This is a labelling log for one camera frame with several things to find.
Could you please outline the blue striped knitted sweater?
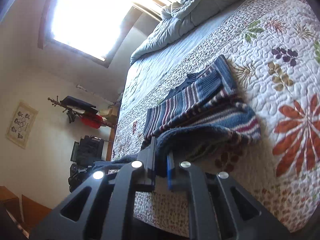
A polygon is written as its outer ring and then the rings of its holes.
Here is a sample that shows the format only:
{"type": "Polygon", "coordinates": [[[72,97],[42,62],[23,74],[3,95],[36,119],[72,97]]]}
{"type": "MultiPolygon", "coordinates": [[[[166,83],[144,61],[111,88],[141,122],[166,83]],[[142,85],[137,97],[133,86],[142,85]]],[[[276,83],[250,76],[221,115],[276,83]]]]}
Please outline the blue striped knitted sweater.
{"type": "Polygon", "coordinates": [[[183,150],[193,161],[206,155],[206,147],[255,143],[261,131],[255,112],[239,95],[225,56],[219,55],[148,109],[143,137],[143,150],[156,139],[156,175],[166,177],[170,152],[183,150]]]}

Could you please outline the wooden furniture corner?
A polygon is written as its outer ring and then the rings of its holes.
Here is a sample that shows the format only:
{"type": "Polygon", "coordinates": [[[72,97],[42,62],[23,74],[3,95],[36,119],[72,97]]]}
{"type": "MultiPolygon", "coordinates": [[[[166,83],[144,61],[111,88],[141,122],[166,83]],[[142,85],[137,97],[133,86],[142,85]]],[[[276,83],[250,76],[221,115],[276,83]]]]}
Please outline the wooden furniture corner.
{"type": "Polygon", "coordinates": [[[1,186],[1,204],[26,235],[51,212],[50,208],[23,194],[19,198],[5,186],[1,186]]]}

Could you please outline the light blue bed sheet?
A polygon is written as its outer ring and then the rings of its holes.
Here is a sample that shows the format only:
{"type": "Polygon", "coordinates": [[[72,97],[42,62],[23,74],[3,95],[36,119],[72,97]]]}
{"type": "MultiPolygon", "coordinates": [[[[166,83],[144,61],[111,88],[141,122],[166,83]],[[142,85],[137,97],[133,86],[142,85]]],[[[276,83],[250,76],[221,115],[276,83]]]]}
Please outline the light blue bed sheet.
{"type": "Polygon", "coordinates": [[[204,39],[214,32],[221,23],[236,11],[245,0],[227,7],[212,18],[183,35],[176,42],[153,53],[145,54],[129,69],[123,98],[122,112],[129,111],[151,92],[157,83],[171,72],[204,39]]]}

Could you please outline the floral patterned quilt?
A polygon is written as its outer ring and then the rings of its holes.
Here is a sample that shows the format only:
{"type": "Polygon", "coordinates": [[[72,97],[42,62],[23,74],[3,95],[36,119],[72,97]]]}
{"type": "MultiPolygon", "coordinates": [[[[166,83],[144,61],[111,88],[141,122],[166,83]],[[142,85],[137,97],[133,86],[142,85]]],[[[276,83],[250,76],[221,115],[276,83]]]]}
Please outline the floral patterned quilt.
{"type": "Polygon", "coordinates": [[[118,120],[112,160],[139,152],[149,108],[224,55],[261,139],[209,149],[198,164],[228,172],[291,232],[319,207],[319,20],[307,0],[245,0],[118,120]]]}

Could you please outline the bright window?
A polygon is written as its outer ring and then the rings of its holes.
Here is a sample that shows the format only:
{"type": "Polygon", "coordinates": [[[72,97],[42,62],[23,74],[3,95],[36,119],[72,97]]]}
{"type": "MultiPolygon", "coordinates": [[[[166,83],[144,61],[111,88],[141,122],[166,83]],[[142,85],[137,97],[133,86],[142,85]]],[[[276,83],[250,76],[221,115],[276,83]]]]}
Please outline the bright window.
{"type": "Polygon", "coordinates": [[[141,14],[160,22],[173,1],[45,0],[37,47],[57,44],[107,68],[141,14]]]}

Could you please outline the grey crumpled comforter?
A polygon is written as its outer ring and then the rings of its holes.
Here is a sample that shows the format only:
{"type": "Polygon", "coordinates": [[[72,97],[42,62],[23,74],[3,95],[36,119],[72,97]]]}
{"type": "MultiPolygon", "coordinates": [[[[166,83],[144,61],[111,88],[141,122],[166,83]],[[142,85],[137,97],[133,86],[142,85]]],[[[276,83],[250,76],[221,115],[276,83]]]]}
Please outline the grey crumpled comforter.
{"type": "Polygon", "coordinates": [[[161,8],[161,22],[132,53],[130,64],[143,55],[161,50],[179,40],[202,22],[240,0],[177,0],[161,8]]]}

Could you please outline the wall coat rack with clothes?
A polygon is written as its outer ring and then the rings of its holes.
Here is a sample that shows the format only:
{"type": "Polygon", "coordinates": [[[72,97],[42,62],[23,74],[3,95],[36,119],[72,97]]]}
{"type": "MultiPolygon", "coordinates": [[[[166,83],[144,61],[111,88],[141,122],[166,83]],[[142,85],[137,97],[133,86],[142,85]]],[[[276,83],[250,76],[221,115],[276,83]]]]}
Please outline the wall coat rack with clothes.
{"type": "Polygon", "coordinates": [[[98,114],[96,106],[80,99],[67,96],[63,100],[59,100],[57,96],[56,99],[48,98],[48,101],[52,103],[52,106],[60,106],[64,109],[62,112],[66,112],[70,124],[75,122],[76,118],[79,117],[83,124],[91,128],[114,127],[112,122],[109,122],[107,118],[98,114]]]}

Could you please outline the framed wall picture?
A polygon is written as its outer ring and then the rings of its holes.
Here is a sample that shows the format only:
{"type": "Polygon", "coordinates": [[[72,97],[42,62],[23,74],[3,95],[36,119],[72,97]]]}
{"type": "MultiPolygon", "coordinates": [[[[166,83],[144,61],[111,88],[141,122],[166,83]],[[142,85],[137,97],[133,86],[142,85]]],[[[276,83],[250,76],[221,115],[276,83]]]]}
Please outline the framed wall picture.
{"type": "Polygon", "coordinates": [[[20,101],[5,134],[6,138],[25,149],[37,114],[37,110],[20,101]]]}

